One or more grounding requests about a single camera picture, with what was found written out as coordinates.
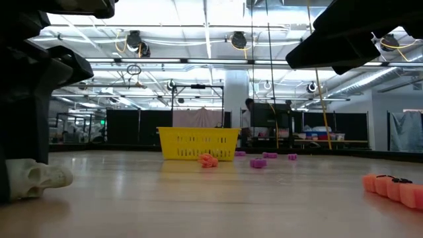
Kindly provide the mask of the person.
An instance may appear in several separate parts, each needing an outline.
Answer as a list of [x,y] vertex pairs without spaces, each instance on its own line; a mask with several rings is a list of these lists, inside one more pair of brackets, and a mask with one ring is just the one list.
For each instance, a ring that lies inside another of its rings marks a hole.
[[245,105],[246,105],[246,110],[243,112],[242,114],[242,133],[244,136],[246,137],[250,137],[251,136],[251,110],[253,108],[253,104],[254,104],[254,100],[253,99],[246,99],[245,100]]

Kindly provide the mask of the black partition panel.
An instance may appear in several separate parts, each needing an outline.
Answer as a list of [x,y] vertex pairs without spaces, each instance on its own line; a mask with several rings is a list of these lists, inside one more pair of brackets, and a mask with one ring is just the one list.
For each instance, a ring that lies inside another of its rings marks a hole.
[[107,142],[118,145],[160,145],[158,127],[171,127],[169,110],[107,110]]

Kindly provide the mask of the yellow plastic basket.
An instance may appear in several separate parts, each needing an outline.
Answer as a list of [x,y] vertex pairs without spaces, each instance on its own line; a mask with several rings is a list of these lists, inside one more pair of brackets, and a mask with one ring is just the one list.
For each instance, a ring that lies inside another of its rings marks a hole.
[[219,161],[232,161],[240,132],[237,128],[157,129],[166,160],[197,160],[200,155],[207,153]]

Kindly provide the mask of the orange plastic toy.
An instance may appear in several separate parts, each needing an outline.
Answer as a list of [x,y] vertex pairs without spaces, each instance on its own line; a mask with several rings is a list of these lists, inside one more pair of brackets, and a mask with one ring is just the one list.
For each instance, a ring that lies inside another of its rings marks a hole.
[[218,166],[218,159],[210,154],[201,154],[198,157],[198,162],[202,165],[202,168],[212,168]]
[[423,211],[423,184],[392,175],[368,174],[362,177],[366,192],[378,194],[408,208]]

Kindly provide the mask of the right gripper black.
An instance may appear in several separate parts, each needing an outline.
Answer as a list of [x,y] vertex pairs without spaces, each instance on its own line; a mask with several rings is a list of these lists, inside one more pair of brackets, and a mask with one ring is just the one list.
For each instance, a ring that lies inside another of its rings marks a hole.
[[287,63],[293,69],[331,67],[343,75],[380,56],[370,32],[381,38],[400,26],[423,38],[423,0],[333,0],[313,26],[324,36],[312,33],[287,54]]

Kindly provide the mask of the black equipment rack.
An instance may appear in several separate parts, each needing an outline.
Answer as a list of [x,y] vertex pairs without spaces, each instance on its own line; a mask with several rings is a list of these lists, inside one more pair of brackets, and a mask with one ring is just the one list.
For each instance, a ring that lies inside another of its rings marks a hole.
[[254,129],[267,128],[268,137],[274,138],[276,147],[284,138],[288,147],[293,146],[292,110],[289,104],[254,103],[250,124]]

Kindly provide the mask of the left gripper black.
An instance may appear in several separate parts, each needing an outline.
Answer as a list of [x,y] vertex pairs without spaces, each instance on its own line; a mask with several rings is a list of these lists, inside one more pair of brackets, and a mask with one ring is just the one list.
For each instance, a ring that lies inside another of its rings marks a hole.
[[[90,63],[65,46],[31,42],[50,25],[49,14],[114,16],[116,0],[0,0],[0,99],[50,96],[93,76]],[[0,104],[0,148],[6,159],[48,163],[49,100]]]

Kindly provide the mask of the work table with boxes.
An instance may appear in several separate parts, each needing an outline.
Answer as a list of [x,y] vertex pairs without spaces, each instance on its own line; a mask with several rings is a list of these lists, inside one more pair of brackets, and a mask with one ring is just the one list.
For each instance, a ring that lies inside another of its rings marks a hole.
[[305,126],[302,132],[294,135],[293,141],[302,148],[369,149],[369,132],[367,126],[344,126],[339,130]]

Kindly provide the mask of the beige plastic skull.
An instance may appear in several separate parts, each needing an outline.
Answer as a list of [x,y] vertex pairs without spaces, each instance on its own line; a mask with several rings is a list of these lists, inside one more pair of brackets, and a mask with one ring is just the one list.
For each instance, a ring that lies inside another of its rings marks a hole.
[[62,188],[73,182],[66,167],[38,163],[33,159],[5,161],[9,179],[9,200],[39,198],[47,188]]

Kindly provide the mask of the grey hanging cloth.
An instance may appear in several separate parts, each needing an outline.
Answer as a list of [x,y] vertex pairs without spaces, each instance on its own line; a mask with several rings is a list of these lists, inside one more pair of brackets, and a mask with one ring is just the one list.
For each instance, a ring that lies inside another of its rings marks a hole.
[[423,153],[423,115],[417,111],[392,112],[390,151]]

